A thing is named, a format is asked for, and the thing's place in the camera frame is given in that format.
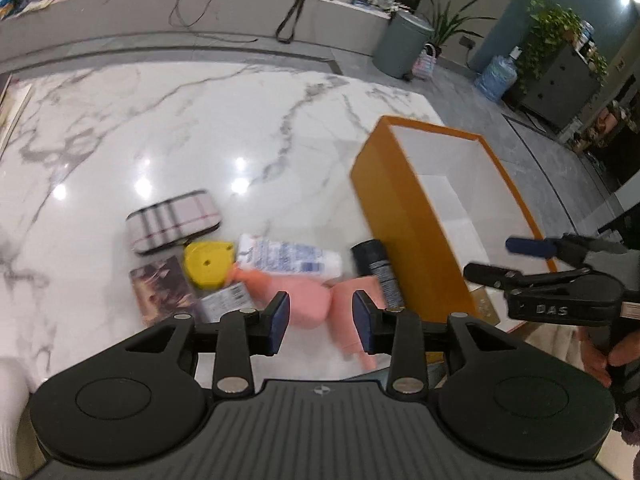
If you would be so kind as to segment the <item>person right hand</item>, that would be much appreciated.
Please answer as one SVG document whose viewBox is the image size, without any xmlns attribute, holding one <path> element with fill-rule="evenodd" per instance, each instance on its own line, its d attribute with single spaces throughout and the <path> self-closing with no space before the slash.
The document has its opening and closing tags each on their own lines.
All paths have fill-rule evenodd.
<svg viewBox="0 0 640 480">
<path fill-rule="evenodd" d="M 637 361 L 640 356 L 640 336 L 638 332 L 627 335 L 608 354 L 603 354 L 597 349 L 585 327 L 581 327 L 578 330 L 578 339 L 580 341 L 580 355 L 582 356 L 584 370 L 596 378 L 605 388 L 612 384 L 611 376 L 606 370 L 609 366 L 625 366 Z"/>
</svg>

